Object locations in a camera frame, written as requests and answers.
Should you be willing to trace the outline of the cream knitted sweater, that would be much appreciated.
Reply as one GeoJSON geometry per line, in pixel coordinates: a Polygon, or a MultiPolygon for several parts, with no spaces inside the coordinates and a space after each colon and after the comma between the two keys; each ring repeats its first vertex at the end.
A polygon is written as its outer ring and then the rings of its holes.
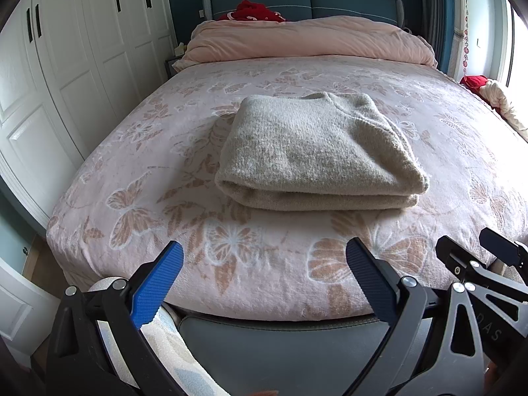
{"type": "Polygon", "coordinates": [[[275,211],[410,208],[430,186],[402,131],[366,94],[245,97],[216,186],[275,211]]]}

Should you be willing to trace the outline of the white patterned slipper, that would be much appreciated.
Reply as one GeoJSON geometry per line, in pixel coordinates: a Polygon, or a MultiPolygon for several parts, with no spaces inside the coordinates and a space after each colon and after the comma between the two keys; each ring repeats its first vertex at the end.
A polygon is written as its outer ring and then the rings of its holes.
{"type": "MultiPolygon", "coordinates": [[[[187,348],[176,328],[175,317],[168,305],[163,304],[153,320],[144,324],[140,331],[172,379],[188,395],[227,396],[228,392],[215,382],[187,348]]],[[[106,321],[98,321],[98,330],[117,376],[132,387],[139,388],[119,351],[110,325],[106,321]]]]}

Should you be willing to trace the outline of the pink butterfly bed blanket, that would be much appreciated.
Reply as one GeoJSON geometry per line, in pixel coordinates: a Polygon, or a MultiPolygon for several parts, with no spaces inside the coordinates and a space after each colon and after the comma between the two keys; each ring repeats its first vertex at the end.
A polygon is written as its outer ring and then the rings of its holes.
{"type": "Polygon", "coordinates": [[[449,236],[481,262],[489,227],[527,239],[527,144],[480,98],[427,66],[353,56],[205,63],[146,98],[92,152],[60,198],[47,241],[82,289],[128,277],[179,241],[185,263],[167,301],[255,320],[362,315],[368,305],[345,262],[359,237],[400,275],[445,288],[435,245],[449,236]],[[365,93],[408,138],[430,175],[414,208],[280,213],[232,202],[214,182],[244,97],[365,93]]]}

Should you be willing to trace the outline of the red cloth by window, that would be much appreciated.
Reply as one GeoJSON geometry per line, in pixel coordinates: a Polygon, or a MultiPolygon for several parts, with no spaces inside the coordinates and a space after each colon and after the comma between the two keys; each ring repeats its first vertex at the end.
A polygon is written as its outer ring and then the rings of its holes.
{"type": "Polygon", "coordinates": [[[488,82],[488,78],[483,75],[467,75],[460,80],[460,84],[475,95],[480,96],[480,89],[488,82]]]}

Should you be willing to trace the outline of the red bead window garland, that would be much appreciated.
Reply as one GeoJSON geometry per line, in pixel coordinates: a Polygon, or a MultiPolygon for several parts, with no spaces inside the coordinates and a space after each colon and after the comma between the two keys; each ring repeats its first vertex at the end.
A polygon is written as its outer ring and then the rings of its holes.
{"type": "Polygon", "coordinates": [[[464,1],[464,29],[463,29],[463,54],[462,54],[462,66],[463,66],[463,77],[467,75],[467,68],[469,64],[469,7],[468,0],[464,1]]]}

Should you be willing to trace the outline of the pink folded duvet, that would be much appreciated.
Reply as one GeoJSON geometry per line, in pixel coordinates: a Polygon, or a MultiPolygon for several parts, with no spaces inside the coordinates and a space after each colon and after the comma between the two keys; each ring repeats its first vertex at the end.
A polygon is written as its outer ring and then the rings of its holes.
{"type": "Polygon", "coordinates": [[[438,65],[432,46],[422,37],[389,23],[340,15],[283,22],[204,21],[173,67],[179,73],[202,63],[322,55],[438,65]]]}

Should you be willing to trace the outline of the white wardrobe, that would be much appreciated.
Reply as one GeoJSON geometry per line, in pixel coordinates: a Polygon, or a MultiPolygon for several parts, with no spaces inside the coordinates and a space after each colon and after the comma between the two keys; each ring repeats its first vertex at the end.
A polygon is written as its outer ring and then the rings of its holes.
{"type": "Polygon", "coordinates": [[[1,177],[40,226],[175,47],[169,0],[2,0],[1,177]]]}

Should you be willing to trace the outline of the teal upholstered headboard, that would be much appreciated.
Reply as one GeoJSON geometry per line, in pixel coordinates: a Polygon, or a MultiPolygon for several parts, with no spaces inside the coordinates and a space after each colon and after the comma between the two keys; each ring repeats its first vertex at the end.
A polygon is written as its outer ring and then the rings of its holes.
{"type": "MultiPolygon", "coordinates": [[[[244,0],[202,0],[207,20],[218,20],[244,0]]],[[[281,13],[287,20],[306,20],[348,15],[382,21],[402,28],[405,9],[402,0],[249,0],[281,13]]]]}

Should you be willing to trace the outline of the red pillow at headboard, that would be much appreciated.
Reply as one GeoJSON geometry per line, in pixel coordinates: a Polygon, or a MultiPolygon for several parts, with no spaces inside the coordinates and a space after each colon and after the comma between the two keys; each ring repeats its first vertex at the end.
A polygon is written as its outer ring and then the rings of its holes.
{"type": "Polygon", "coordinates": [[[235,10],[228,11],[219,16],[219,20],[263,20],[263,21],[286,21],[281,13],[273,11],[260,3],[253,3],[249,0],[242,1],[235,10]]]}

